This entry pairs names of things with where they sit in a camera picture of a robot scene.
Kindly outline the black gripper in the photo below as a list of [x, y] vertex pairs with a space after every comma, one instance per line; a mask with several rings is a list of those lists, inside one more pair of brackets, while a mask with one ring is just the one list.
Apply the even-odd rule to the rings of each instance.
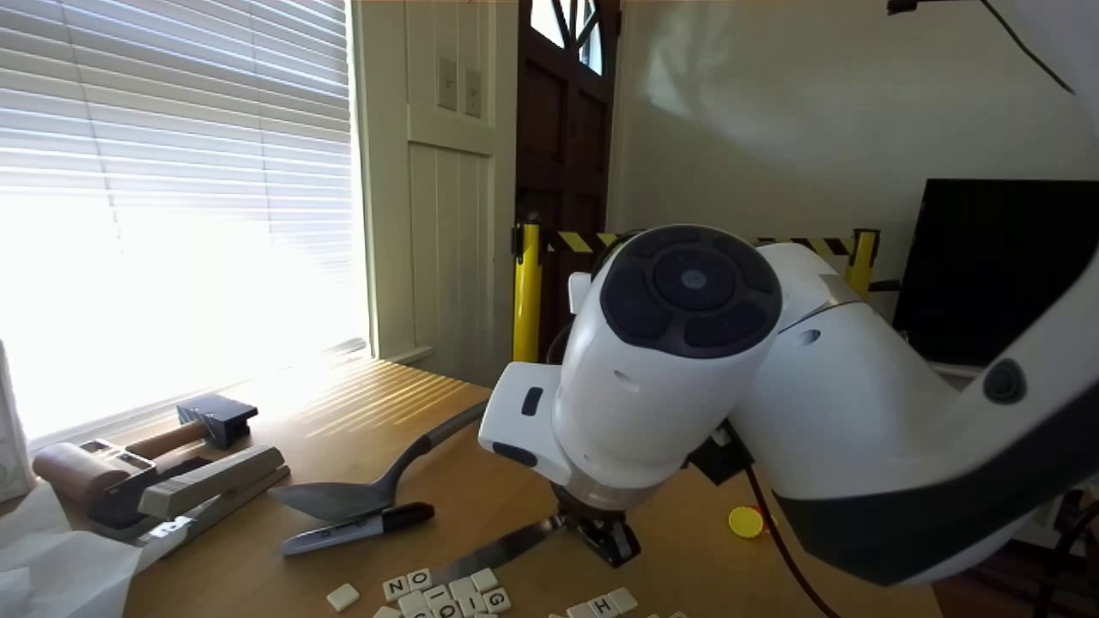
[[642, 554], [622, 510], [602, 510], [555, 486], [555, 516], [608, 565], [625, 565]]

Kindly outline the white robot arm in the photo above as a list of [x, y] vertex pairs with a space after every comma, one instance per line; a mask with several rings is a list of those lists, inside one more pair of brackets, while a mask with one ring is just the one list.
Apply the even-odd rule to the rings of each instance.
[[579, 280], [555, 364], [514, 359], [476, 442], [628, 510], [714, 432], [801, 545], [869, 584], [956, 578], [1099, 470], [1099, 261], [967, 386], [947, 386], [801, 244], [650, 226]]

